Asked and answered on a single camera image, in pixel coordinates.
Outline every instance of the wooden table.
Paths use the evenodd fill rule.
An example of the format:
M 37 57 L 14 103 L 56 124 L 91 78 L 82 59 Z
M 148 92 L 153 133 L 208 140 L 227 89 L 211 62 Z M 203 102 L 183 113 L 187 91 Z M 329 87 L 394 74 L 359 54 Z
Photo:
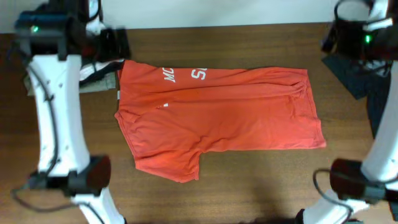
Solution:
M 178 184 L 135 170 L 114 118 L 116 90 L 81 95 L 85 137 L 92 154 L 112 160 L 111 192 L 129 223 L 239 223 L 258 217 L 294 217 L 319 199 L 312 172 L 337 157 L 364 159 L 373 142 L 366 102 L 356 101 L 321 62 L 326 24 L 130 30 L 132 58 L 160 67 L 306 68 L 328 143 L 326 149 L 208 153 L 200 179 Z M 0 60 L 12 36 L 0 35 Z M 24 183 L 39 158 L 33 98 L 24 69 L 0 66 L 1 223 L 86 223 L 79 209 L 48 215 L 17 206 L 9 190 Z M 320 180 L 324 189 L 328 177 Z M 41 206 L 68 202 L 57 192 L 24 192 Z M 386 203 L 360 213 L 367 223 L 392 223 Z

